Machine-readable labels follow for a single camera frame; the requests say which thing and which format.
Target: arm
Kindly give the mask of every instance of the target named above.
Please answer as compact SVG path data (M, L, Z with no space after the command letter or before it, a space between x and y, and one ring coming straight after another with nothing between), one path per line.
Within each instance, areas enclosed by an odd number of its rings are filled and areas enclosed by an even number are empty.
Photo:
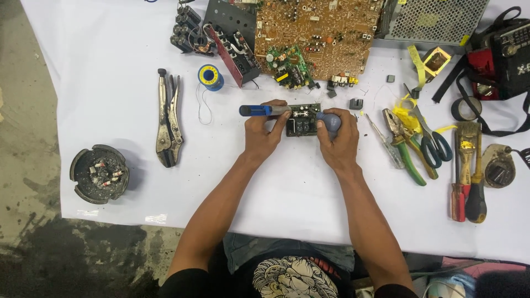
M287 102L273 100L263 104L286 106ZM251 117L245 122L245 151L191 217L175 250L168 277L188 268L208 270L208 260L228 231L247 184L276 149L289 114L279 116L271 132L264 126L267 117Z
M317 129L324 160L337 175L344 195L351 244L363 260L375 290L386 284L400 284L413 290L398 241L356 162L359 131L355 117L342 109L328 109L324 113L334 113L342 122L333 141L321 120Z

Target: person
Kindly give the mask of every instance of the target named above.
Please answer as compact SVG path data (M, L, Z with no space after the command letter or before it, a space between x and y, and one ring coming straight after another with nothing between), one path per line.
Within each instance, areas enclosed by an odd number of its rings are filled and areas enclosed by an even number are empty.
M417 297L399 244L356 162L355 117L337 108L323 112L338 115L342 122L333 141L323 121L316 126L322 156L340 182L352 246L227 233L252 175L280 142L289 112L277 117L270 132L265 129L267 117L250 117L245 122L245 150L184 229L160 297L353 297L353 248L372 279L376 298ZM225 274L212 269L210 262L221 241Z

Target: jeans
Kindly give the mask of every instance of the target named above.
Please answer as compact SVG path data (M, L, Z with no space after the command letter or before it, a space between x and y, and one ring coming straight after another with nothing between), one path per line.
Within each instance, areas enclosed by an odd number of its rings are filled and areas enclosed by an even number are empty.
M333 246L309 243L293 239L277 239L226 233L223 246L228 259L230 274L255 256L280 249L299 249L316 251L335 266L347 271L354 270L355 258L352 246Z

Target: metal mesh cover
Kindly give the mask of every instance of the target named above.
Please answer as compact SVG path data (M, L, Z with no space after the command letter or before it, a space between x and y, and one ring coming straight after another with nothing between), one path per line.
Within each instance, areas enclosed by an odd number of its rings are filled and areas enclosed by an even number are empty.
M408 0L397 5L385 39L459 45L475 30L489 0Z

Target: concrete floor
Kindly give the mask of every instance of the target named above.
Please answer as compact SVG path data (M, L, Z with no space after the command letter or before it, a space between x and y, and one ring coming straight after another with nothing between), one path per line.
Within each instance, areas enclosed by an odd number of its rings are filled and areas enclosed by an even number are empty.
M57 96L19 0L0 0L0 296L155 297L182 229L60 216Z

